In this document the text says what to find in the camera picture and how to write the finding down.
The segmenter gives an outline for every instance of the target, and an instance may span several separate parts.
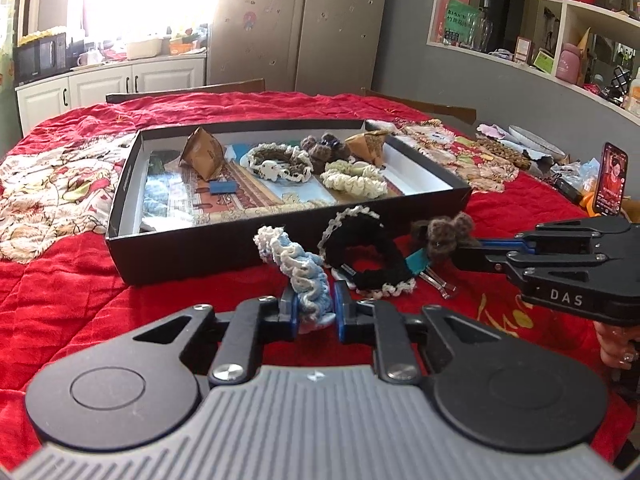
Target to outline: cream scrunchie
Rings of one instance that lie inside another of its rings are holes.
[[[325,187],[345,191],[354,196],[377,198],[386,194],[386,181],[380,170],[366,162],[330,162],[324,167],[320,179]]]

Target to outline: pink bottle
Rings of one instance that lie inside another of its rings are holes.
[[[580,49],[571,43],[562,45],[556,77],[575,85],[580,74]]]

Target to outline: shallow cardboard tray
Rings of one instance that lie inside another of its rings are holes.
[[[197,225],[163,232],[140,232],[140,211],[149,155],[153,150],[179,150],[189,134],[202,126],[223,146],[235,143],[285,142],[331,131],[340,139],[373,130],[362,120],[261,120],[190,124],[140,130],[111,207],[106,242],[116,268],[129,285],[204,276],[260,264],[253,238],[263,225],[284,226],[291,240],[307,251],[317,244],[329,220],[353,204],[274,214],[237,221]],[[465,208],[470,187],[459,177],[393,136],[384,146],[385,176],[404,196],[360,202],[380,215],[392,236],[407,234],[412,221],[453,216]]]

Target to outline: wooden chair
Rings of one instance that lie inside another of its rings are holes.
[[[264,79],[249,79],[236,83],[222,83],[219,85],[198,86],[196,88],[185,88],[183,90],[168,90],[161,92],[140,92],[137,94],[108,94],[107,102],[112,105],[119,105],[124,101],[139,99],[141,97],[157,97],[162,95],[190,94],[192,92],[205,92],[207,94],[223,94],[226,92],[264,92]]]
[[[380,97],[389,101],[395,101],[396,103],[402,103],[409,108],[424,112],[426,114],[448,115],[456,117],[466,124],[474,124],[476,122],[476,110],[474,108],[465,108],[462,106],[447,106],[436,105],[433,103],[423,103],[420,101],[413,101],[411,99],[402,99],[401,97],[393,97],[389,95],[380,94],[366,88],[362,89],[362,95],[364,97]]]

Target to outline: smartphone screen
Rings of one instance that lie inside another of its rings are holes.
[[[605,143],[593,201],[595,212],[608,216],[620,214],[628,162],[629,157],[625,152],[610,142]]]

